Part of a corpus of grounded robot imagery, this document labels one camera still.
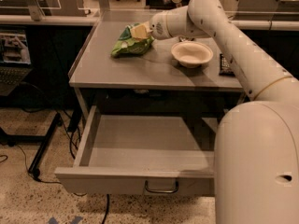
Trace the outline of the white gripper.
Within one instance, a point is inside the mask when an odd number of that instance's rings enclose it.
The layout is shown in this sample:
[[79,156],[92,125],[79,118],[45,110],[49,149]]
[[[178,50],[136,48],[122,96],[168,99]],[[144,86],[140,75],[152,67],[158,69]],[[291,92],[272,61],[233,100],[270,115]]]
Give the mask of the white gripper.
[[147,39],[151,35],[158,39],[164,40],[170,37],[167,29],[167,12],[157,13],[146,22],[140,23],[130,29],[131,36],[136,39]]

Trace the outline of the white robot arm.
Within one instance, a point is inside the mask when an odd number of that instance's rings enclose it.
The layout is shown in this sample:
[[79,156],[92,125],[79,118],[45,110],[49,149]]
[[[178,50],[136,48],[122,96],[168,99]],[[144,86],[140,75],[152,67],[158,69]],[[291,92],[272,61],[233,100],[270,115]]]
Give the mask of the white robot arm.
[[217,130],[216,223],[299,224],[299,80],[227,18],[220,0],[190,0],[131,33],[209,35],[249,97]]

